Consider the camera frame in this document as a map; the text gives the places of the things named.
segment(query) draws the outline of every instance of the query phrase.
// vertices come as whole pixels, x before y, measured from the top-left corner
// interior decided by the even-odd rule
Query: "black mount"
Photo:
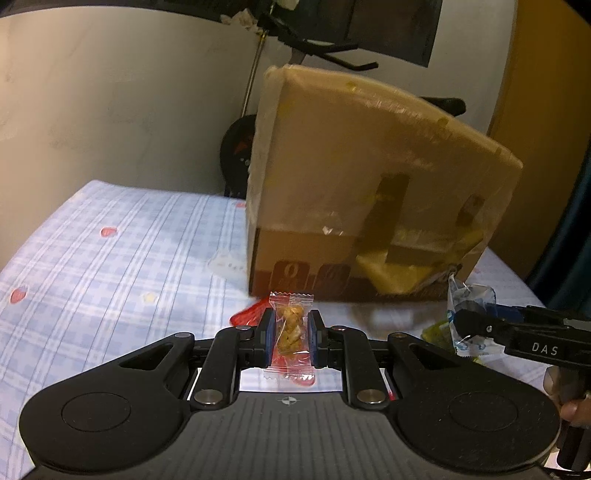
[[[580,372],[578,396],[591,391],[591,322],[576,312],[541,307],[496,306],[497,315],[469,303],[456,312],[454,327],[460,337],[492,338],[507,355],[527,358]],[[582,472],[591,461],[591,430],[564,425],[556,462]]]
[[[343,68],[351,70],[352,72],[366,72],[379,67],[379,63],[376,61],[364,63],[361,65],[354,65],[348,61],[330,55],[331,53],[338,53],[341,51],[357,50],[359,48],[358,43],[347,42],[320,45],[318,43],[310,42],[305,38],[302,38],[283,20],[274,17],[267,12],[263,12],[261,14],[257,24],[263,30],[268,31],[270,36],[277,37],[280,42],[284,43],[288,47],[294,48],[305,55],[316,56],[323,60],[329,61]],[[466,102],[464,102],[464,100],[461,98],[440,98],[425,96],[422,97],[422,99],[453,116],[459,116],[466,113]]]
[[[176,333],[35,395],[20,419],[21,436],[38,466],[30,478],[45,478],[48,470],[52,478],[58,478],[56,472],[63,478],[106,472],[139,478],[142,469],[151,472],[176,456],[181,456],[177,462],[205,462],[203,468],[213,469],[198,452],[221,438],[227,440],[216,451],[228,455],[227,468],[234,471],[246,458],[237,449],[275,445],[278,431],[277,438],[289,438],[293,447],[279,451],[277,461],[297,465],[300,478],[319,474],[318,468],[325,478],[343,474],[336,465],[310,461],[306,442],[315,436],[327,449],[324,455],[334,448],[335,455],[348,458],[369,448],[372,435],[378,443],[388,442],[384,448],[391,452],[373,460],[376,478],[406,478],[401,461],[439,469],[429,474],[433,478],[445,471],[458,472],[458,478],[513,475],[542,462],[556,441],[554,405],[527,384],[405,333],[378,341],[354,328],[327,328],[317,310],[309,313],[307,328],[313,366],[341,371],[341,393],[293,394],[298,398],[286,400],[239,392],[242,370],[271,363],[272,309],[257,327],[226,328],[214,339],[195,341],[190,333]],[[292,400],[297,407],[285,411]],[[296,411],[293,417],[290,412]],[[266,451],[248,455],[268,457]],[[162,478],[184,478],[177,470]]]

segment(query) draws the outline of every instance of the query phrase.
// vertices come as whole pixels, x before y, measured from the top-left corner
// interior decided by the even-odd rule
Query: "transparent wrapper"
[[[454,275],[449,277],[447,291],[447,319],[452,334],[453,346],[459,356],[496,355],[502,353],[504,347],[492,339],[481,336],[462,338],[458,335],[453,324],[454,315],[458,310],[468,309],[474,312],[487,313],[495,309],[495,291],[484,285],[466,285],[456,280]]]
[[[307,338],[307,316],[313,301],[313,295],[271,293],[269,296],[277,325],[273,360],[264,370],[265,378],[279,375],[302,386],[311,386],[316,381]]]

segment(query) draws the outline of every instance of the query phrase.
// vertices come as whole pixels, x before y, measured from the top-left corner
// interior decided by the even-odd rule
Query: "white plastic wrapper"
[[[262,31],[261,28],[256,26],[256,18],[252,16],[252,13],[248,8],[238,12],[233,17],[220,15],[220,22],[222,22],[224,25],[237,25],[239,27],[245,28],[249,32],[257,33]]]
[[[497,355],[503,353],[504,347],[492,339],[474,336],[461,338],[453,325],[453,318],[460,309],[486,313],[487,305],[496,305],[495,291],[484,285],[466,285],[456,280],[454,275],[449,277],[447,291],[447,319],[452,333],[453,346],[459,356]]]

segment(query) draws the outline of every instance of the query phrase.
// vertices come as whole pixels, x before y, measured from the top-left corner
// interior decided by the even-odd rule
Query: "metal pole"
[[[251,98],[252,84],[255,81],[256,70],[258,68],[259,60],[261,59],[262,49],[265,46],[265,41],[267,40],[267,33],[267,30],[263,31],[256,47],[255,59],[252,62],[251,75],[248,77],[248,83],[246,84],[246,92],[244,93],[244,101],[242,102],[242,113],[240,114],[240,118],[246,115],[246,110],[248,109],[248,101]]]

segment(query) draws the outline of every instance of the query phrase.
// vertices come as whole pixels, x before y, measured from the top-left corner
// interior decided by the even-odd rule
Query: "human hand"
[[[544,390],[560,411],[560,417],[573,427],[591,427],[591,393],[585,388],[584,372],[548,367]]]

